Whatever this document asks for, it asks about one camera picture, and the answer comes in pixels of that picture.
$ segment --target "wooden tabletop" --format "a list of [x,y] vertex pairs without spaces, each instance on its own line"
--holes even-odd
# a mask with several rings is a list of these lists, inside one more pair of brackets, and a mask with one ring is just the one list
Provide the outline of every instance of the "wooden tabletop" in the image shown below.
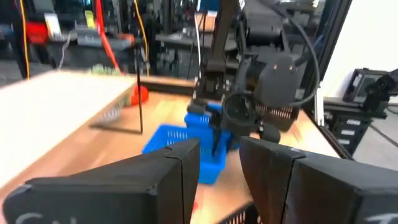
[[[0,189],[0,200],[23,181],[38,176],[69,175],[139,155],[160,124],[184,125],[189,97],[151,92],[143,105],[144,133],[132,135],[81,128],[73,136],[49,151],[34,165],[18,175],[14,182]],[[119,128],[139,128],[137,107],[122,110]],[[337,157],[304,112],[291,129],[282,133],[281,144]],[[215,223],[249,202],[249,195],[237,151],[230,152],[226,169],[215,185],[199,184],[196,203],[198,208],[191,223]]]
[[0,186],[98,114],[135,78],[52,71],[0,89]]

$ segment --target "blue basket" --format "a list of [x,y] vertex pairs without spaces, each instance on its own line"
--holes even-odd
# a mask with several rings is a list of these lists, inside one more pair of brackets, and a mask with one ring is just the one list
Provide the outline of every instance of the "blue basket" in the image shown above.
[[[221,105],[209,104],[209,107],[221,111]],[[185,115],[184,121],[185,124],[187,125],[187,128],[211,129],[209,127],[210,116],[207,114],[198,115],[193,113],[187,113],[187,115]],[[227,146],[229,146],[229,143],[232,141],[233,136],[231,132],[223,131],[221,138],[223,138],[223,140],[227,142]],[[239,143],[233,144],[234,149],[237,149],[238,147]]]
[[150,141],[146,144],[143,154],[162,149],[179,141],[200,138],[200,173],[199,183],[214,184],[220,172],[225,168],[226,141],[220,138],[217,152],[212,156],[213,131],[162,124]]

